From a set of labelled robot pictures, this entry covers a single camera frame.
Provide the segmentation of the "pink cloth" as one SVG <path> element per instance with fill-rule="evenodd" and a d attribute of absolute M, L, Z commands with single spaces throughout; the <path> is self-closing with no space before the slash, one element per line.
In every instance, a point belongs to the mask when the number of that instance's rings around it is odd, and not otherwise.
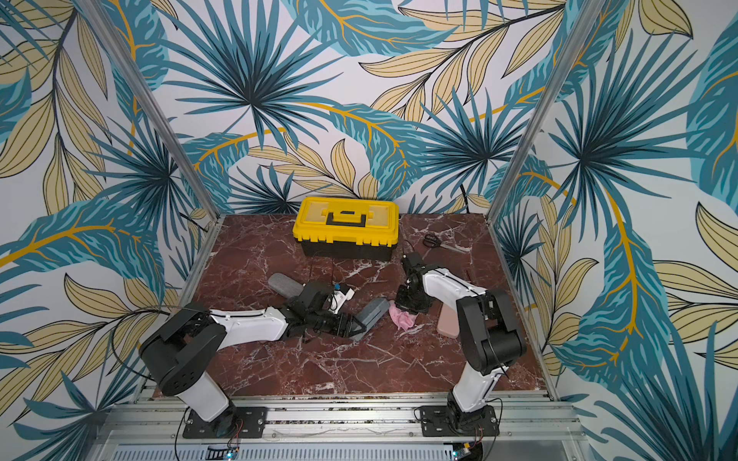
<path fill-rule="evenodd" d="M 393 324 L 399 328 L 399 330 L 407 332 L 415 326 L 417 316 L 400 309 L 394 301 L 389 303 L 388 313 Z"/>

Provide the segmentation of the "grey-blue rectangular eyeglass case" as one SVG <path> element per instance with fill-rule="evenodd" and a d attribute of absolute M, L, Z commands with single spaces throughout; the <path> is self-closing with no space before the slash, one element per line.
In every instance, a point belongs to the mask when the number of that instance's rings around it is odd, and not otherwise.
<path fill-rule="evenodd" d="M 381 318 L 388 313 L 390 303 L 388 299 L 381 297 L 372 300 L 360 313 L 356 314 L 353 319 L 353 328 L 350 338 L 354 342 L 359 342 L 370 332 Z"/>

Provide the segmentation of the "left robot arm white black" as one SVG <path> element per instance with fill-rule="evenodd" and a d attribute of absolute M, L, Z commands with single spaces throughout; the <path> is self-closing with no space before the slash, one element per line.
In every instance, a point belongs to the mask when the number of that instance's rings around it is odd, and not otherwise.
<path fill-rule="evenodd" d="M 223 311 L 190 303 L 149 336 L 138 352 L 163 395 L 178 398 L 222 435 L 236 424 L 236 407 L 209 375 L 211 361 L 230 347 L 284 341 L 308 330 L 340 338 L 367 332 L 359 317 L 332 310 L 340 304 L 338 294 L 330 284 L 308 282 L 279 307 Z"/>

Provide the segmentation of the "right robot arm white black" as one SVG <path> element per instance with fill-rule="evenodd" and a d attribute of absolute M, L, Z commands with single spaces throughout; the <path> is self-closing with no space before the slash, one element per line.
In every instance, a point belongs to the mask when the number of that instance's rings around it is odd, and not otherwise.
<path fill-rule="evenodd" d="M 448 417 L 461 421 L 482 415 L 488 392 L 527 352 L 511 297 L 504 290 L 476 286 L 446 268 L 428 264 L 417 253 L 404 255 L 402 266 L 406 281 L 395 299 L 401 311 L 426 313 L 439 301 L 457 315 L 466 365 L 449 394 Z"/>

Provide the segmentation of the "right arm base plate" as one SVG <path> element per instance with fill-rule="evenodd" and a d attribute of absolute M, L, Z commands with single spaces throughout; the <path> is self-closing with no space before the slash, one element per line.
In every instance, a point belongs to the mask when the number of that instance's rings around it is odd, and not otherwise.
<path fill-rule="evenodd" d="M 453 405 L 423 405 L 413 411 L 424 437 L 494 437 L 500 434 L 499 420 L 491 405 L 462 412 Z"/>

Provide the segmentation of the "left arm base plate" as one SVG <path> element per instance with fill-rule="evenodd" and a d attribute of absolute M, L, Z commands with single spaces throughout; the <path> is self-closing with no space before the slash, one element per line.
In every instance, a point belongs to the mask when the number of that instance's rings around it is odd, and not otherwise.
<path fill-rule="evenodd" d="M 261 439 L 268 408 L 231 406 L 212 422 L 203 420 L 190 409 L 184 420 L 184 439 Z"/>

